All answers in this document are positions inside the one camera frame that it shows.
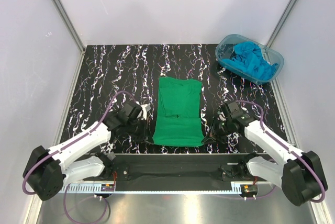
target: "metal frame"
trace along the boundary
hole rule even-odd
[[[71,85],[71,89],[69,92],[69,96],[67,99],[67,103],[65,105],[64,111],[63,111],[63,115],[62,115],[62,119],[60,122],[60,125],[58,127],[58,131],[57,131],[57,136],[55,138],[55,142],[54,144],[58,144],[60,142],[60,138],[62,135],[62,130],[64,128],[64,124],[65,124],[65,120],[66,120],[66,115],[67,112],[69,110],[70,107],[70,103],[71,103],[71,99],[72,99],[72,95],[74,92],[74,88],[75,88],[75,84],[76,84],[76,80],[78,78],[79,75],[79,71],[80,71],[80,66],[81,63],[83,61],[83,52],[85,49],[85,45],[82,43],[81,39],[79,38],[75,28],[73,27],[73,24],[71,23],[63,5],[61,4],[60,0],[52,0],[56,6],[56,9],[58,10],[60,16],[62,17],[64,24],[66,25],[67,29],[69,30],[69,33],[71,34],[71,36],[73,37],[76,45],[78,46],[79,50],[82,52],[81,58],[78,62],[78,66],[76,68],[75,71],[75,75],[74,75],[74,79],[72,81],[72,85]],[[290,0],[289,3],[287,4],[280,20],[278,21],[274,31],[272,32],[269,41],[267,42],[267,46],[271,47],[273,42],[275,41],[277,35],[279,34],[281,28],[283,27],[283,25],[285,24],[288,16],[290,15],[293,7],[295,6],[297,0]],[[294,131],[293,125],[292,125],[292,121],[291,118],[289,116],[289,112],[285,103],[285,99],[282,95],[282,89],[280,87],[280,84],[278,83],[277,80],[273,81],[272,83],[272,87],[273,87],[273,91],[274,91],[274,95],[278,104],[278,108],[282,117],[282,121],[284,124],[284,128],[288,137],[288,141],[290,143],[296,144],[297,146],[299,146],[298,142],[297,142],[297,137],[296,137],[296,133]],[[224,154],[211,154],[211,155],[219,155],[221,157],[223,156],[227,156]],[[41,208],[41,204],[42,201],[37,197],[37,196],[33,196],[33,198],[31,199],[27,214],[26,214],[26,219],[24,221],[25,224],[35,224],[37,222],[38,219],[38,215],[40,212],[40,208]],[[311,203],[310,204],[311,209],[313,210],[317,223],[332,223],[331,218],[330,218],[330,214],[328,212],[327,206],[326,204],[323,202],[321,204],[314,204]]]
[[[66,28],[68,29],[70,35],[72,36],[75,44],[77,45],[78,49],[80,50],[81,53],[83,53],[86,49],[86,46],[83,44],[81,41],[77,31],[75,30],[71,20],[69,19],[68,14],[66,13],[62,3],[60,0],[52,0],[54,3],[59,15],[61,16]]]

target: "green cloth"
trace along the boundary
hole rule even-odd
[[[157,123],[153,141],[172,147],[203,145],[199,117],[201,82],[171,77],[159,79]]]

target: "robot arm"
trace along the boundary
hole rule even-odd
[[[289,201],[300,206],[321,194],[321,188],[313,175],[297,158],[299,156],[312,168],[321,180],[324,189],[328,189],[317,154],[312,151],[304,153],[290,145],[267,126],[261,126],[259,120],[245,113],[236,102],[225,103],[221,110],[222,113],[219,116],[221,135],[226,136],[238,132],[256,143],[276,162],[267,161],[252,153],[239,165],[240,173],[258,176],[275,184],[283,190]]]
[[[127,103],[121,110],[113,111],[99,124],[95,122],[88,129],[77,136],[49,149],[42,146],[35,148],[30,155],[28,164],[23,173],[25,177],[41,159],[49,154],[55,153],[40,164],[28,177],[28,184],[41,200],[48,200],[56,195],[59,190],[75,181],[87,177],[101,177],[108,179],[111,176],[111,156],[102,153],[85,160],[76,161],[94,147],[107,143],[111,136],[122,136],[123,134],[134,135],[142,141],[146,134],[147,112],[149,105],[138,105]]]

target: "translucent blue basket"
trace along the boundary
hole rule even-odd
[[[223,59],[231,59],[234,56],[234,46],[242,43],[242,42],[247,42],[251,41],[256,43],[262,51],[263,58],[267,60],[269,64],[275,64],[277,63],[278,65],[276,66],[276,72],[274,73],[273,77],[269,80],[260,80],[256,79],[236,68],[233,66],[227,64],[226,62],[222,61]],[[241,35],[233,34],[233,35],[228,35],[224,38],[224,40],[221,41],[221,43],[216,47],[215,49],[215,56],[220,63],[221,66],[226,68],[227,70],[235,73],[236,75],[239,75],[240,77],[249,80],[255,84],[264,84],[271,82],[274,80],[279,72],[282,70],[282,67],[284,65],[284,58],[282,55],[280,55],[278,52],[258,43],[253,40],[250,40],[249,38],[243,37]]]

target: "black marble tabletop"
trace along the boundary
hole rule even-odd
[[[157,116],[158,80],[160,76],[196,79],[202,82],[200,101],[202,130],[205,135],[219,105],[226,101],[248,100],[264,108],[264,122],[286,139],[284,127],[270,84],[255,85],[219,66],[216,44],[164,45],[95,45],[87,46],[79,78],[72,97],[61,141],[65,141],[99,120],[117,91],[132,93],[141,104],[151,104],[151,133]],[[129,98],[120,95],[113,108]],[[245,109],[260,116],[255,106]],[[236,153],[262,150],[253,142],[233,134],[227,144],[201,147],[166,147],[135,144],[131,138],[114,139],[97,149],[115,153]]]

